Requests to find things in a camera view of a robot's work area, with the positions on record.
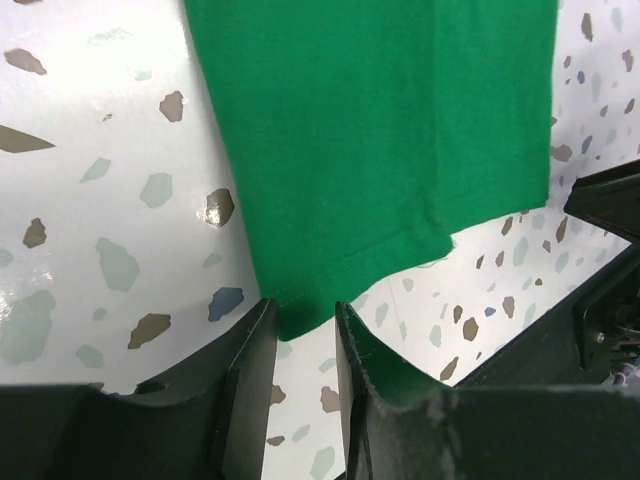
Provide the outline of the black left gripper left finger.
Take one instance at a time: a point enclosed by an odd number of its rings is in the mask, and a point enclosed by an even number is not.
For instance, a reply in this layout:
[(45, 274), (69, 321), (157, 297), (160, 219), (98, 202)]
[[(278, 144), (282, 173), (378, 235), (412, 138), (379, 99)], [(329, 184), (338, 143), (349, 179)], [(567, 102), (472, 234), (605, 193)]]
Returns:
[(129, 395), (89, 384), (1, 389), (4, 479), (258, 479), (276, 303)]

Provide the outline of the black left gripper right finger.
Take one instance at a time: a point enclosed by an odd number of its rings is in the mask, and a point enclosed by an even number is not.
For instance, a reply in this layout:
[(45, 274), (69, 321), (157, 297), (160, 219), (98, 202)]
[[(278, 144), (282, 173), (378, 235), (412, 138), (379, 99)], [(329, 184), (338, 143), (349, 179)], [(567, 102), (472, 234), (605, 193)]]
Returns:
[(348, 479), (635, 479), (639, 396), (587, 385), (452, 388), (335, 306)]

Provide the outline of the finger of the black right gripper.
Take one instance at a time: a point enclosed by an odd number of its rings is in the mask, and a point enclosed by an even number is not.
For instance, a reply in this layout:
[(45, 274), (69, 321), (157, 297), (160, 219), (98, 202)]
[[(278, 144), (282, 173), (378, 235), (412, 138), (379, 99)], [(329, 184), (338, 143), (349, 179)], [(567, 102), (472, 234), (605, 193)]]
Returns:
[(634, 160), (578, 178), (564, 212), (639, 243), (639, 164)]

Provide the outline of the green t shirt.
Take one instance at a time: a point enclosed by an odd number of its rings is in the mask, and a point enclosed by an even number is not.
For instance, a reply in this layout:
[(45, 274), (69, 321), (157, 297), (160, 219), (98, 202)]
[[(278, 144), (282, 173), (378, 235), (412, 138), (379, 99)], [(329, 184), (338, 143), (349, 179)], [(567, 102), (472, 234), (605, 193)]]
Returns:
[(548, 197), (554, 1), (189, 1), (284, 341)]

